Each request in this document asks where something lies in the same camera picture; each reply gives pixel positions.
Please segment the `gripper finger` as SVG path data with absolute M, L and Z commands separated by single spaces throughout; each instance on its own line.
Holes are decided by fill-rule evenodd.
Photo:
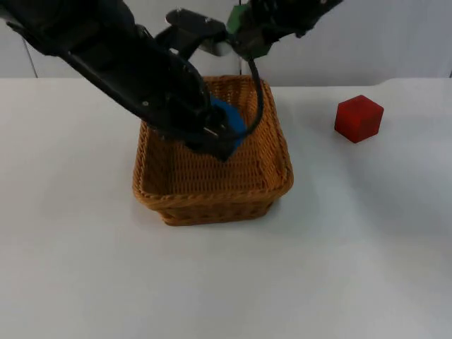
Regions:
M 239 30 L 231 34 L 232 48 L 243 59 L 253 59 L 256 44 L 258 44 L 257 30 Z
M 224 109 L 212 108 L 208 114 L 208 129 L 214 133 L 224 133 L 228 129 L 228 118 Z
M 212 134 L 187 134 L 186 147 L 199 155 L 226 162 L 237 149 L 236 140 Z
M 258 49 L 270 44 L 275 34 L 275 18 L 272 13 L 248 13 L 246 17 L 246 48 Z

